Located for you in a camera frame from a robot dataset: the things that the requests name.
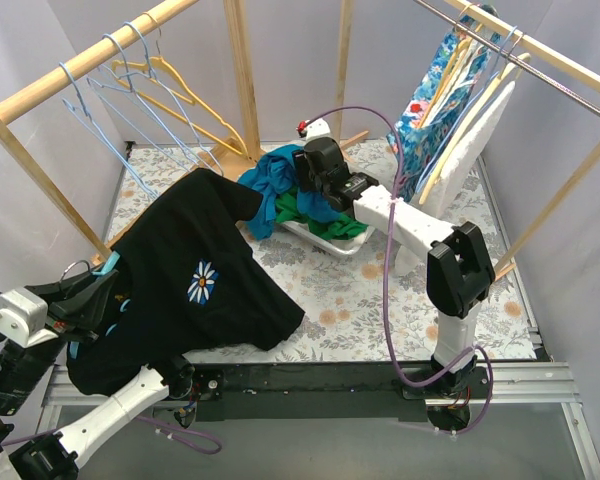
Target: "black t-shirt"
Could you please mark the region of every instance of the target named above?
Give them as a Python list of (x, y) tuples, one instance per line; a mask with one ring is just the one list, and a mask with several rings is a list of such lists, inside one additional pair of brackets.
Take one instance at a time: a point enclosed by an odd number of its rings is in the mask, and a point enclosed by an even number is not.
[(253, 218), (261, 201), (259, 193), (198, 169), (142, 214), (113, 247), (120, 274), (100, 337), (67, 361), (81, 392), (111, 395), (140, 366), (190, 350), (240, 343), (269, 350), (289, 338), (304, 312), (253, 259), (235, 227)]

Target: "wooden frame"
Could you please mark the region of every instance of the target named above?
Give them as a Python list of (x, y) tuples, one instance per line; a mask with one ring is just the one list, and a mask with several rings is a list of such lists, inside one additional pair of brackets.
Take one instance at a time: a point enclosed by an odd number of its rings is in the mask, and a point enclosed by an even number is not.
[[(467, 15), (484, 24), (486, 27), (502, 34), (507, 35), (513, 27), (506, 22), (489, 15), (480, 8), (473, 7), (466, 0), (445, 0), (459, 11), (464, 11)], [(164, 24), (169, 19), (183, 12), (190, 6), (197, 3), (198, 0), (165, 0), (146, 13), (138, 16), (131, 22), (142, 35)], [(346, 87), (346, 74), (349, 57), (349, 44), (351, 38), (351, 28), (353, 23), (353, 0), (341, 0), (340, 11), (340, 33), (338, 48), (338, 69), (336, 84), (336, 106), (344, 103), (344, 94)], [(229, 30), (229, 37), (233, 53), (233, 63), (236, 75), (236, 86), (238, 91), (239, 105), (243, 122), (245, 143), (247, 147), (248, 158), (253, 162), (257, 161), (262, 155), (260, 149), (260, 135), (258, 130), (257, 106), (253, 83), (251, 54), (249, 49), (249, 35), (246, 22), (246, 2), (244, 0), (224, 0), (224, 9)], [(138, 37), (133, 29), (124, 26), (112, 34), (112, 37), (126, 48)], [(577, 62), (562, 55), (559, 52), (544, 45), (538, 40), (523, 34), (516, 30), (512, 35), (512, 40), (518, 45), (528, 50), (533, 55), (547, 61), (551, 65), (565, 72), (567, 75), (575, 78), (579, 82), (593, 88), (600, 93), (600, 75), (588, 70)], [(78, 79), (89, 73), (98, 65), (111, 59), (118, 53), (118, 48), (110, 40), (103, 39), (82, 53), (68, 60), (65, 65), (74, 79)], [(35, 161), (25, 146), (15, 137), (9, 129), (9, 124), (29, 112), (45, 100), (51, 98), (60, 90), (70, 84), (69, 78), (60, 67), (55, 68), (40, 79), (31, 83), (19, 92), (11, 95), (9, 98), (0, 102), (0, 144), (6, 151), (18, 162), (22, 169), (31, 177), (45, 195), (53, 204), (65, 215), (65, 217), (82, 233), (82, 235), (94, 246), (101, 258), (107, 258), (111, 253), (109, 247), (96, 235), (96, 233), (85, 222), (84, 218), (62, 194), (51, 178), (44, 172), (40, 165)], [(342, 125), (342, 116), (337, 114), (334, 124), (334, 136), (340, 138)], [(366, 138), (368, 132), (361, 132), (349, 140), (341, 142), (342, 149), (362, 141)], [(230, 159), (226, 156), (227, 149), (219, 145), (214, 147), (213, 153), (216, 157), (224, 157), (223, 164)], [(526, 241), (540, 228), (549, 215), (557, 208), (564, 198), (575, 188), (582, 178), (599, 162), (600, 160), (600, 142), (591, 151), (582, 164), (576, 169), (569, 180), (558, 190), (553, 199), (541, 211), (538, 217), (531, 223), (528, 229), (521, 235), (518, 241), (500, 260), (496, 269), (501, 270), (505, 264), (512, 259)]]

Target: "white wall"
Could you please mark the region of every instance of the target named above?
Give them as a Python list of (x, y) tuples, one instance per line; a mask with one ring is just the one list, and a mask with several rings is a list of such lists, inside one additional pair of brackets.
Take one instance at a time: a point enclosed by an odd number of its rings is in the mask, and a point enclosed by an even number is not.
[[(100, 39), (102, 33), (115, 30), (122, 22), (152, 7), (157, 0), (49, 3), (79, 51)], [(432, 3), (457, 17), (458, 12), (442, 0)], [(551, 0), (518, 0), (496, 2), (496, 6), (501, 16), (533, 33), (550, 3)], [(286, 141), (294, 137), (300, 120), (334, 104), (340, 0), (249, 0), (246, 6), (260, 134), (264, 141)], [(345, 103), (375, 107), (397, 119), (447, 29), (445, 22), (408, 0), (355, 2)], [(160, 45), (165, 58), (203, 100), (241, 131), (223, 2), (202, 0), (162, 30)], [(156, 36), (149, 37), (152, 48)], [(129, 52), (129, 60), (143, 58), (139, 45)], [(119, 94), (110, 98), (117, 98), (118, 106), (129, 106)], [(173, 143), (135, 107), (125, 108), (124, 112), (155, 141)], [(205, 127), (211, 125), (204, 115), (192, 114), (191, 118)], [(122, 121), (116, 117), (114, 121), (125, 139), (146, 143)], [(177, 121), (169, 125), (185, 141), (193, 141), (191, 133)], [(369, 114), (345, 113), (343, 136), (367, 128), (372, 129), (372, 136), (386, 133), (386, 127)], [(221, 129), (212, 131), (222, 133)]]
[[(73, 55), (45, 0), (0, 2), (0, 100)], [(74, 99), (72, 89), (63, 94)], [(91, 105), (114, 144), (123, 148), (102, 105)], [(66, 111), (60, 96), (11, 127), (91, 227), (102, 233), (120, 164)], [(0, 146), (0, 289), (57, 280), (68, 264), (93, 252)], [(17, 415), (14, 438), (33, 433), (43, 393), (44, 385)]]
[[(536, 37), (600, 74), (600, 1), (554, 2)], [(578, 93), (600, 96), (542, 62)], [(486, 158), (512, 239), (600, 139), (600, 119), (551, 87), (521, 77)], [(567, 360), (600, 456), (600, 164), (517, 255), (542, 338)]]

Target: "gray leaf pattern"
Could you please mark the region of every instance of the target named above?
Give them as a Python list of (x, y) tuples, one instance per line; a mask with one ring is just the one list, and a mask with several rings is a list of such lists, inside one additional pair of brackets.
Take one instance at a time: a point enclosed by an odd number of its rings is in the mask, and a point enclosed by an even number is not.
[[(263, 145), (269, 151), (278, 145)], [(177, 148), (165, 147), (181, 163)], [(357, 170), (363, 169), (390, 186), (396, 160), (384, 140), (371, 140), (348, 150)], [(132, 150), (130, 163), (138, 174), (164, 192), (185, 171), (154, 148)], [(109, 238), (123, 229), (149, 205), (147, 196), (125, 174), (109, 231)], [(463, 191), (445, 212), (444, 220), (461, 224), (470, 220), (482, 230), (492, 259), (504, 253), (480, 176), (472, 171)], [(304, 242), (293, 233), (276, 228), (271, 238), (256, 242), (241, 227), (254, 258), (306, 312), (294, 334), (274, 349), (263, 352), (251, 345), (191, 352), (198, 363), (386, 361), (382, 328), (382, 266), (386, 236), (374, 232), (358, 253), (337, 259)], [(394, 245), (392, 256), (397, 247)], [(435, 348), (436, 309), (429, 302), (426, 268), (418, 265), (404, 277), (390, 273), (389, 320), (396, 353), (404, 360), (427, 360)], [(484, 302), (476, 329), (477, 343), (493, 358), (535, 358), (527, 316), (516, 289), (507, 278), (493, 285)]]

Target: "green cloth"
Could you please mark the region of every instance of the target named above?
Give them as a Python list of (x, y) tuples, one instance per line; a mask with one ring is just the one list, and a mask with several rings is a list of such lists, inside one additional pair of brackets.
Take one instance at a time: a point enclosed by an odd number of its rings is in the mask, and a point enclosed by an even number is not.
[(293, 220), (309, 225), (309, 231), (324, 240), (349, 240), (364, 232), (367, 226), (344, 213), (331, 223), (320, 223), (298, 212), (298, 189), (293, 187), (276, 198), (276, 222)]

